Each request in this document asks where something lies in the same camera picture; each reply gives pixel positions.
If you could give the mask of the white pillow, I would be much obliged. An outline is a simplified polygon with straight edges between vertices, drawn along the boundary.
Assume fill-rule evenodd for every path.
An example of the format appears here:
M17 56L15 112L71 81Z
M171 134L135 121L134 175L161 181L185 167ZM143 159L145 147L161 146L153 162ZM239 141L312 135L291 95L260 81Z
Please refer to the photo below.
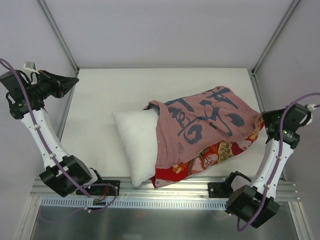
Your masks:
M134 187L155 175L158 155L156 127L159 115L153 109L113 113L113 120L129 164Z

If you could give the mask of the pink red patterned pillowcase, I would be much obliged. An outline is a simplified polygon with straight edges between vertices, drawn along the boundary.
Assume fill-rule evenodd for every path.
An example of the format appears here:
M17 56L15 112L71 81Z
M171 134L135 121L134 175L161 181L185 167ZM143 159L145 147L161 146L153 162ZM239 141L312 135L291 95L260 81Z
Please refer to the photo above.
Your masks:
M213 89L160 102L145 110L157 115L155 188L165 187L201 173L247 150L265 123L230 88Z

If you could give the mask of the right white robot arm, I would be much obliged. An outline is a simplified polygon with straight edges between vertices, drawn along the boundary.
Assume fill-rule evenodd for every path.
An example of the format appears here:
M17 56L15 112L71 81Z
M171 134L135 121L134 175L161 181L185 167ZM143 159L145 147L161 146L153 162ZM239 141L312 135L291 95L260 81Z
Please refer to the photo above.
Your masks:
M249 226L257 229L279 211L275 202L278 181L286 162L300 142L297 130L313 120L314 104L294 103L286 108L262 113L267 140L261 164L253 179L239 171L225 181L224 192L229 197L225 211L244 221L239 232Z

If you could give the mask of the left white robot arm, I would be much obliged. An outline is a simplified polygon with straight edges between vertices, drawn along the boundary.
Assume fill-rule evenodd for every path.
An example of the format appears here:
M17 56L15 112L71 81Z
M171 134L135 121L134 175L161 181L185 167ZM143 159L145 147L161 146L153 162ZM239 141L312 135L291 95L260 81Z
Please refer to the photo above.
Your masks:
M76 77L65 77L45 70L34 71L33 84L21 70L8 71L0 76L7 89L6 99L11 116L20 120L32 135L43 160L42 182L61 197L79 190L87 197L104 191L105 184L98 172L69 154L52 128L44 100L50 96L63 98L78 82Z

